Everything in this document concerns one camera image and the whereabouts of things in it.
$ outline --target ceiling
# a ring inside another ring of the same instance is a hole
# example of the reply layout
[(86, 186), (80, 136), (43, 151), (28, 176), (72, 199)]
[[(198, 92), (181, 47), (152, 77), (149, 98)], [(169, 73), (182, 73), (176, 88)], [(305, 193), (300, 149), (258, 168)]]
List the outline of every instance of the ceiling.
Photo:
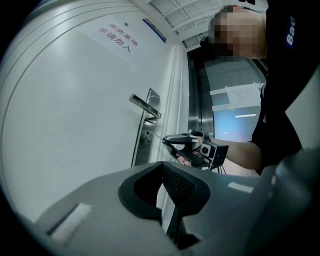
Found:
[(146, 0), (169, 23), (187, 50), (200, 47), (208, 35), (212, 17), (225, 5), (250, 7), (261, 13), (268, 8), (267, 0), (255, 0), (255, 5), (239, 0)]

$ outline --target forearm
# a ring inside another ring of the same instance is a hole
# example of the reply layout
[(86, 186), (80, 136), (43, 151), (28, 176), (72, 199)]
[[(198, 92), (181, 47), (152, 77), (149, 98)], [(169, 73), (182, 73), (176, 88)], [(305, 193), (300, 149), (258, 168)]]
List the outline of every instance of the forearm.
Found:
[(234, 142), (211, 138), (213, 143), (228, 145), (226, 158), (235, 164), (250, 170), (258, 170), (261, 167), (261, 150), (252, 142)]

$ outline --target hand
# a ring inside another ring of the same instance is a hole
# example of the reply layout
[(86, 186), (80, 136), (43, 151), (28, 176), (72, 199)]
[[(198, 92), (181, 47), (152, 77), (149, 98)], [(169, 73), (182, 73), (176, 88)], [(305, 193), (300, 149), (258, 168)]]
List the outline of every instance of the hand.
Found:
[[(204, 142), (204, 138), (201, 136), (201, 137), (197, 137), (197, 139), (198, 139), (198, 141), (199, 141), (199, 147), (198, 147), (195, 151), (193, 151), (193, 153), (194, 153), (195, 155), (200, 155), (200, 153), (199, 153), (200, 145)], [(183, 165), (185, 165), (185, 166), (191, 166), (190, 162), (187, 161), (182, 155), (180, 155), (180, 154), (178, 154), (178, 153), (176, 153), (175, 155), (176, 155), (179, 163), (181, 163), (181, 164), (183, 164)]]

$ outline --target black shirt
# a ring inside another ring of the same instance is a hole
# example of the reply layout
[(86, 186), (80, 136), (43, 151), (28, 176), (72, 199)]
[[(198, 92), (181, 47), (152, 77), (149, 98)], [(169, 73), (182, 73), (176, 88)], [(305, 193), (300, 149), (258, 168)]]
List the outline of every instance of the black shirt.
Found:
[(262, 169), (276, 165), (302, 146), (285, 111), (319, 63), (319, 9), (286, 1), (268, 1), (266, 37), (268, 74), (261, 89), (261, 111), (252, 141), (262, 153)]

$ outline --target door lever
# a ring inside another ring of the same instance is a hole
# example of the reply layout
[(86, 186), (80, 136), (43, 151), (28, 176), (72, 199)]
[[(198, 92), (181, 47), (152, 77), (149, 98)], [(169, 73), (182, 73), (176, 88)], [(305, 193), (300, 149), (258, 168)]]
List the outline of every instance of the door lever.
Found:
[(144, 100), (139, 98), (137, 95), (134, 93), (131, 94), (129, 101), (132, 102), (133, 104), (137, 105), (138, 107), (142, 108), (143, 110), (147, 111), (149, 114), (153, 115), (154, 117), (146, 118), (145, 121), (151, 124), (155, 124), (153, 120), (157, 120), (161, 118), (161, 113), (150, 106), (148, 103), (146, 103)]

